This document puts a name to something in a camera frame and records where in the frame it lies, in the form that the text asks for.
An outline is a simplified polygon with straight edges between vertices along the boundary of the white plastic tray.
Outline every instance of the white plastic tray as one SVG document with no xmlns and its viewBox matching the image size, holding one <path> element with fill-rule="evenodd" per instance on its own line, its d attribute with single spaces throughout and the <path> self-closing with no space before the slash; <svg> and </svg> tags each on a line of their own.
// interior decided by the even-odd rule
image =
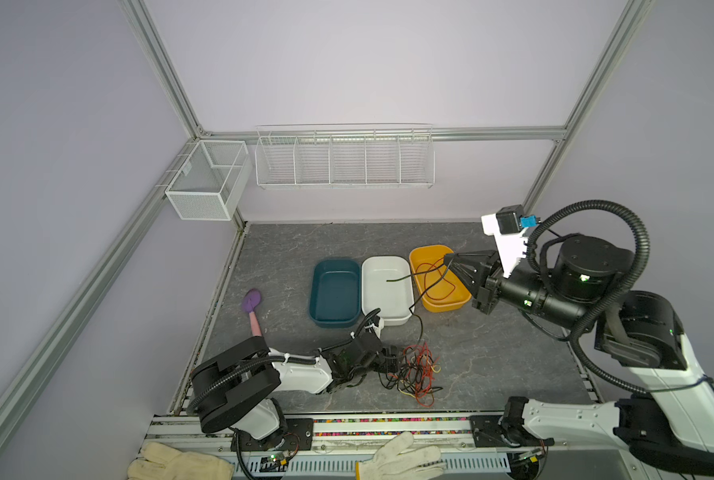
<svg viewBox="0 0 714 480">
<path fill-rule="evenodd" d="M 410 275 L 410 265 L 401 256 L 371 256 L 362 262 L 362 312 L 380 308 L 384 326 L 402 325 L 411 316 L 413 284 L 408 277 L 401 282 L 387 282 Z"/>
</svg>

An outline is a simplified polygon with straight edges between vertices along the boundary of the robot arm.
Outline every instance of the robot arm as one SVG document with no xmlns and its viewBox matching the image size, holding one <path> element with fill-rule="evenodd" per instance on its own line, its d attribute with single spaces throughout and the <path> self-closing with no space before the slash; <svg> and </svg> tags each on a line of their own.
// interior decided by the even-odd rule
<svg viewBox="0 0 714 480">
<path fill-rule="evenodd" d="M 636 233 L 636 252 L 592 236 L 572 234 L 544 244 L 536 261 L 536 239 L 560 218 L 579 210 L 607 210 L 624 218 Z M 498 302 L 515 306 L 529 320 L 539 316 L 570 330 L 566 339 L 587 369 L 631 390 L 618 402 L 552 405 L 512 397 L 491 430 L 473 428 L 488 446 L 553 445 L 555 440 L 628 448 L 642 462 L 670 471 L 714 476 L 714 389 L 701 369 L 671 303 L 655 293 L 630 290 L 644 270 L 649 244 L 639 218 L 623 206 L 590 200 L 567 206 L 539 225 L 522 206 L 482 217 L 498 251 L 448 254 L 444 262 L 471 292 L 472 306 L 488 314 Z M 548 246 L 561 244 L 553 267 Z M 527 257 L 533 272 L 517 268 Z M 396 372 L 395 347 L 383 347 L 374 328 L 377 312 L 362 321 L 352 338 L 296 356 L 270 349 L 252 337 L 198 366 L 191 375 L 204 433 L 227 427 L 247 431 L 268 448 L 285 432 L 275 391 L 330 393 L 370 371 Z M 609 354 L 640 379 L 635 386 L 594 365 L 578 339 L 595 332 L 595 349 Z"/>
<path fill-rule="evenodd" d="M 627 210 L 610 202 L 610 208 L 595 207 L 601 203 L 582 202 L 560 212 Z M 582 204 L 595 206 L 583 208 L 579 206 Z M 533 436 L 614 445 L 629 448 L 641 461 L 667 471 L 714 475 L 712 380 L 698 364 L 667 299 L 650 292 L 616 290 L 632 269 L 636 255 L 599 238 L 572 234 L 547 242 L 561 244 L 551 269 L 546 264 L 545 246 L 540 262 L 532 259 L 531 265 L 538 267 L 535 272 L 516 270 L 521 258 L 535 254 L 537 236 L 526 239 L 525 235 L 527 226 L 535 225 L 536 219 L 525 217 L 522 206 L 515 205 L 483 216 L 482 224 L 485 233 L 495 237 L 497 252 L 449 254 L 445 259 L 452 261 L 451 271 L 471 292 L 475 308 L 487 314 L 504 301 L 528 319 L 540 316 L 568 330 L 578 330 L 580 321 L 598 302 L 622 292 L 603 315 L 576 333 L 590 332 L 596 324 L 595 348 L 611 355 L 644 385 L 631 386 L 635 392 L 631 399 L 595 406 L 512 398 L 501 422 L 505 442 L 520 443 Z M 640 233 L 646 238 L 644 226 Z M 571 347 L 582 362 L 590 362 L 576 350 L 580 348 L 577 342 Z M 617 380 L 602 373 L 603 379 Z M 623 381 L 614 384 L 630 386 Z"/>
<path fill-rule="evenodd" d="M 248 432 L 270 448 L 286 432 L 285 417 L 271 398 L 274 392 L 303 390 L 332 393 L 368 372 L 396 372 L 396 347 L 378 337 L 379 309 L 368 313 L 351 338 L 317 355 L 280 352 L 252 336 L 203 362 L 191 373 L 189 414 L 199 415 L 203 433 L 225 428 Z"/>
</svg>

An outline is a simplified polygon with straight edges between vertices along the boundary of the yellow plastic tray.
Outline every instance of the yellow plastic tray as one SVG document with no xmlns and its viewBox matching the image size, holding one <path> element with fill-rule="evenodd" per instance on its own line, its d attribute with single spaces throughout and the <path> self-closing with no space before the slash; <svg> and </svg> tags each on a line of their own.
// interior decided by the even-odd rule
<svg viewBox="0 0 714 480">
<path fill-rule="evenodd" d="M 430 270 L 434 267 L 429 264 L 435 266 L 443 265 L 442 259 L 445 254 L 452 253 L 453 250 L 445 245 L 420 246 L 410 252 L 410 268 L 414 274 L 417 274 L 419 271 L 424 272 L 426 270 Z M 446 270 L 447 268 L 443 265 L 439 270 L 434 272 L 414 276 L 415 285 L 419 288 L 419 293 L 423 292 L 426 286 L 429 286 L 439 280 L 440 276 L 443 275 Z M 461 281 L 458 280 L 458 277 L 452 272 L 445 275 L 445 280 L 442 280 L 437 285 L 432 286 L 429 289 L 429 292 L 425 293 L 424 297 L 421 298 L 421 302 L 424 304 L 424 307 L 430 312 L 448 312 L 450 310 L 457 310 L 464 306 L 469 300 L 471 300 L 471 293 L 469 293 L 469 290 L 466 290 L 464 284 L 461 283 Z"/>
</svg>

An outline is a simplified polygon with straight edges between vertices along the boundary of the pink spatula handle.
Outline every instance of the pink spatula handle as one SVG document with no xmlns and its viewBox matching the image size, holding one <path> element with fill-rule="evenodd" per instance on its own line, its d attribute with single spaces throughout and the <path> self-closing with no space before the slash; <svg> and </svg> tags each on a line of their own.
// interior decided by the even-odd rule
<svg viewBox="0 0 714 480">
<path fill-rule="evenodd" d="M 250 312 L 250 331 L 253 332 L 254 336 L 263 336 L 261 335 L 261 326 L 259 326 L 259 321 L 256 318 L 256 312 Z"/>
</svg>

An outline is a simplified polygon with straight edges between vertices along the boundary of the blue connector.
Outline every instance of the blue connector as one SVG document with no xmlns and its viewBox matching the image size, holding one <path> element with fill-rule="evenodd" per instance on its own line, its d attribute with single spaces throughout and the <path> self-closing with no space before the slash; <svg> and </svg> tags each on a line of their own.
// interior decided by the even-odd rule
<svg viewBox="0 0 714 480">
<path fill-rule="evenodd" d="M 535 215 L 523 216 L 520 218 L 520 225 L 522 225 L 523 228 L 530 228 L 531 226 L 538 225 L 538 219 Z"/>
</svg>

